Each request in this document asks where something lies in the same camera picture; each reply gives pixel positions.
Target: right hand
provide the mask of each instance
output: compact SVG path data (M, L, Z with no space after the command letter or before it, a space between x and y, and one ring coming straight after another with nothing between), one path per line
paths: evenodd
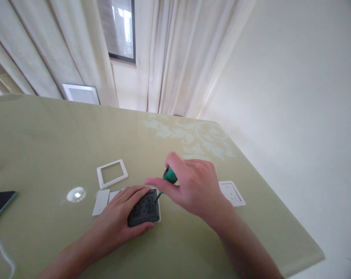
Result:
M170 166L179 181L179 186L162 178L148 178L146 185L154 185L175 203L205 222L217 221L219 214L232 212L232 204L219 187L213 163L203 160L182 160L175 152L169 153L165 166Z

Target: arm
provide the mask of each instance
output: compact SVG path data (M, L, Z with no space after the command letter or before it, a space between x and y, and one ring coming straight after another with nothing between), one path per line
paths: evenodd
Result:
M211 162L183 161L171 152L165 165L174 171L179 186L161 178L146 179L144 183L156 186L175 203L203 219L218 234L239 276L282 278L270 255L222 194Z
M153 228L151 222L128 227L130 211L149 190L132 186L120 191L87 232L64 249L39 278L77 278L94 262Z

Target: hand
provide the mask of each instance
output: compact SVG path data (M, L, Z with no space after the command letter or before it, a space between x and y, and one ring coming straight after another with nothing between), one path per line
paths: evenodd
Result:
M221 192L213 163L196 159L183 161L175 152L171 152L165 166L170 166L174 171L179 186L161 178L148 178L144 184L154 185L209 225L218 220L219 214L233 212L232 204Z
M121 190L81 237L80 244L93 262L154 227L151 222L128 227L130 211L149 190L150 187L146 186L132 186Z

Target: window frame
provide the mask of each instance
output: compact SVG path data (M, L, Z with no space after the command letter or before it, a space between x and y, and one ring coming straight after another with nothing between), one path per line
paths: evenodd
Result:
M124 61L130 62L130 63L136 64L136 46L135 46L135 6L134 6L134 0L131 0L131 20L132 20L131 26L132 26L132 28L133 28L133 30L132 30L132 32L133 32L133 58L129 58L129 57L122 56L122 55L118 55L118 54L111 53L111 52L108 52L108 55L109 55L109 57L111 57L111 58L116 58L116 59L119 59L119 60L124 60Z

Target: window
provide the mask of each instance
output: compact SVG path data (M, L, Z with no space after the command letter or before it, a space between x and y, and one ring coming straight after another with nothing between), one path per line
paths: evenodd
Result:
M98 0L108 53L135 63L134 0Z

